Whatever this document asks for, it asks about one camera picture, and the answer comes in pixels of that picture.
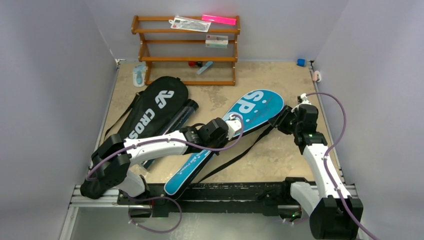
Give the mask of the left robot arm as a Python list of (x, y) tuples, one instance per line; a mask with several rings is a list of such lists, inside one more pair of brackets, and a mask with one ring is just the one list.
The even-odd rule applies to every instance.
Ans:
[(146, 203), (149, 191), (144, 178), (130, 168), (167, 156), (217, 152), (242, 129), (235, 118), (215, 118), (197, 128), (183, 126), (171, 133), (148, 138), (122, 138), (111, 135), (91, 155), (92, 169), (81, 185), (81, 194), (90, 199), (100, 198), (107, 190), (117, 187), (138, 205)]

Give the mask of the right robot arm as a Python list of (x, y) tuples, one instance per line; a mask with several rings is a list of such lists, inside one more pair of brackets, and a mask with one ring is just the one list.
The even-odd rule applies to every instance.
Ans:
[(363, 213), (362, 201), (352, 197), (342, 183), (331, 157), (325, 136), (317, 130), (319, 110), (301, 103), (296, 108), (284, 106), (270, 119), (271, 125), (286, 135), (307, 161), (316, 188), (305, 181), (295, 181), (281, 189), (280, 196), (288, 204), (297, 201), (308, 215), (309, 227), (316, 240), (354, 240)]

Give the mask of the black shuttlecock tube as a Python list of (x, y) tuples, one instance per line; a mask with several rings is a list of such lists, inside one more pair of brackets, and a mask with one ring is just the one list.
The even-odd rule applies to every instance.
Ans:
[(133, 109), (124, 121), (118, 134), (123, 138), (141, 139), (165, 135), (179, 130), (198, 108), (192, 99), (184, 103), (165, 104), (168, 108), (160, 108), (156, 103), (147, 101), (143, 96), (134, 104)]

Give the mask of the black Crossway racket bag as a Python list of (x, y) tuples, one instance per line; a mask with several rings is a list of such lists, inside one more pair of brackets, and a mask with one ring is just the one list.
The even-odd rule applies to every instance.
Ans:
[[(91, 155), (96, 166), (103, 159), (124, 148), (124, 139), (143, 139), (158, 136), (173, 117), (188, 103), (189, 91), (178, 77), (162, 76), (145, 90), (138, 92), (120, 119), (117, 133), (104, 133), (104, 143)], [(130, 159), (123, 152), (102, 164), (92, 175), (95, 180), (85, 180), (81, 194), (90, 199), (100, 198), (106, 190), (121, 184), (130, 167)]]

